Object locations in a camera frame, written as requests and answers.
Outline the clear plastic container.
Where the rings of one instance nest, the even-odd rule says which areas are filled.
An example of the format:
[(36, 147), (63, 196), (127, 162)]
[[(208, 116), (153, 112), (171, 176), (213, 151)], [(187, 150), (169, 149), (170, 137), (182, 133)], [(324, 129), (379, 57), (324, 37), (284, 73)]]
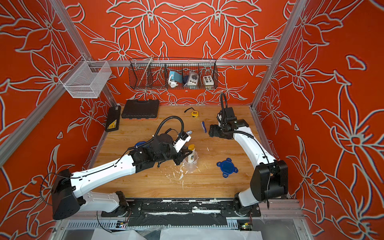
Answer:
[(184, 167), (187, 169), (188, 173), (193, 173), (198, 169), (198, 154), (193, 152), (191, 155), (184, 158)]

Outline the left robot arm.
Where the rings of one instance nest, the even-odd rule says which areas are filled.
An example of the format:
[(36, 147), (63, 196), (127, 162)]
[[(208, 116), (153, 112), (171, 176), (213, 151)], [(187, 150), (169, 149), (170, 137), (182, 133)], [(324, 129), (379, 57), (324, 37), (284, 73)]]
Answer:
[(166, 134), (128, 149), (119, 159), (89, 170), (71, 173), (66, 169), (56, 174), (51, 190), (53, 219), (63, 220), (78, 212), (102, 211), (110, 216), (122, 216), (128, 203), (121, 191), (113, 194), (93, 190), (116, 179), (153, 168), (166, 161), (180, 165), (192, 154), (186, 147), (191, 136), (182, 133), (177, 140)]

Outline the white bottle yellow cap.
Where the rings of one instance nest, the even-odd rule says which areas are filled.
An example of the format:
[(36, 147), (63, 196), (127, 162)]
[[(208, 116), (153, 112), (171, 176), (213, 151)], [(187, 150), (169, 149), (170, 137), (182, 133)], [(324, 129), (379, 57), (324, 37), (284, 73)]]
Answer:
[(188, 155), (187, 162), (188, 163), (193, 163), (195, 161), (196, 146), (194, 144), (191, 144), (191, 145), (188, 146), (188, 150), (191, 153)]

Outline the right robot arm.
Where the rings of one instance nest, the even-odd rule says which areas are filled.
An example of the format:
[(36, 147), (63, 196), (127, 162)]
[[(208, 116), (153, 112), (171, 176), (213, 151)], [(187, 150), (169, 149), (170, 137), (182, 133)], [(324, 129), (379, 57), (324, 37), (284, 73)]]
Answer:
[(250, 187), (235, 194), (234, 211), (237, 215), (245, 216), (254, 205), (287, 195), (288, 165), (278, 161), (260, 144), (245, 120), (210, 125), (209, 136), (235, 140), (254, 167)]

